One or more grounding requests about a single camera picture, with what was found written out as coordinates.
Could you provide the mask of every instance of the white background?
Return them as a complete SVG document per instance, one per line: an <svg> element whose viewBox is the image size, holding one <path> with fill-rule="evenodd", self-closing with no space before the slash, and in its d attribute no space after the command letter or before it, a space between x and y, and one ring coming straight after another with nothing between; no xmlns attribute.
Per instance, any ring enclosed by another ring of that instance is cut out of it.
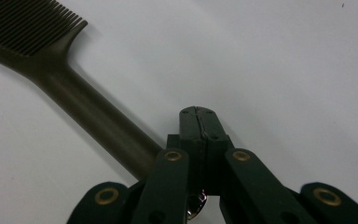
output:
<svg viewBox="0 0 358 224"><path fill-rule="evenodd" d="M358 0L61 3L89 22L70 64L160 145L182 108L208 107L286 187L358 202ZM0 223L65 223L105 181L136 182L0 65ZM223 223L217 202L191 223Z"/></svg>

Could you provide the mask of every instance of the comb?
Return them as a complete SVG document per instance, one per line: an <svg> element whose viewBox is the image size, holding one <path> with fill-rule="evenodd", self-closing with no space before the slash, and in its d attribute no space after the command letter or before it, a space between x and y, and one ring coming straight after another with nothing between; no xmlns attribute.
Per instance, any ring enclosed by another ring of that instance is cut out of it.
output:
<svg viewBox="0 0 358 224"><path fill-rule="evenodd" d="M0 0L0 64L30 79L130 173L145 178L160 146L67 62L86 25L57 1Z"/></svg>

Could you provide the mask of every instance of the metal ring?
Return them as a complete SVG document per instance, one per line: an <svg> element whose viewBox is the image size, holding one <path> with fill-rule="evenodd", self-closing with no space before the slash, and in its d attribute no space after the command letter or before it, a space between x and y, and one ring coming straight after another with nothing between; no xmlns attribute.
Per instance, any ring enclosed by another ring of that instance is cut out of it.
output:
<svg viewBox="0 0 358 224"><path fill-rule="evenodd" d="M176 151L169 151L165 153L164 157L168 161L179 161L180 159L182 159L182 154Z"/></svg>
<svg viewBox="0 0 358 224"><path fill-rule="evenodd" d="M237 161L248 161L251 159L251 156L249 156L248 153L244 152L244 151L235 151L232 156L237 160Z"/></svg>
<svg viewBox="0 0 358 224"><path fill-rule="evenodd" d="M332 198L326 198L324 197L324 194L327 194L328 196L331 196ZM335 192L329 190L329 189L323 189L323 188L317 188L313 190L313 195L315 198L317 198L322 203L331 205L331 206L339 206L341 205L342 201L339 198L338 195L336 195Z"/></svg>
<svg viewBox="0 0 358 224"><path fill-rule="evenodd" d="M103 198L102 196L104 193L112 193L112 195L108 198ZM118 198L118 190L115 188L101 189L100 191L98 191L97 194L95 194L94 197L95 202L100 205L110 204L114 202L117 198Z"/></svg>

